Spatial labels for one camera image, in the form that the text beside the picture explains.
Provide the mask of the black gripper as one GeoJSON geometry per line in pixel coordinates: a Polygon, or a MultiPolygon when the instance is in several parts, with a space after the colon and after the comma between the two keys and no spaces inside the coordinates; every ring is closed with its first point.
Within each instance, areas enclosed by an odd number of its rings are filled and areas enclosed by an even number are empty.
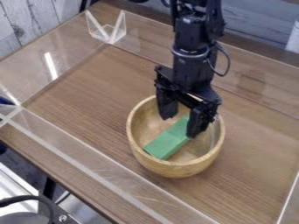
{"type": "Polygon", "coordinates": [[[179,103],[191,110],[187,137],[195,138],[215,120],[221,99],[211,87],[217,50],[203,47],[199,51],[172,49],[172,67],[156,66],[156,103],[160,117],[173,118],[179,103]]]}

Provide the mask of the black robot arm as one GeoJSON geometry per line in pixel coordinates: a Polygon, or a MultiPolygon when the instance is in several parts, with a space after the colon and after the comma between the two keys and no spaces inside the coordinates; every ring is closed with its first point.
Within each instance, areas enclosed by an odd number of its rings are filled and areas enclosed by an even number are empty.
{"type": "Polygon", "coordinates": [[[217,43],[224,34],[221,0],[169,0],[173,44],[172,67],[157,66],[155,88],[159,114],[176,116],[189,109],[185,136],[196,137],[213,122],[221,98],[212,89],[217,43]]]}

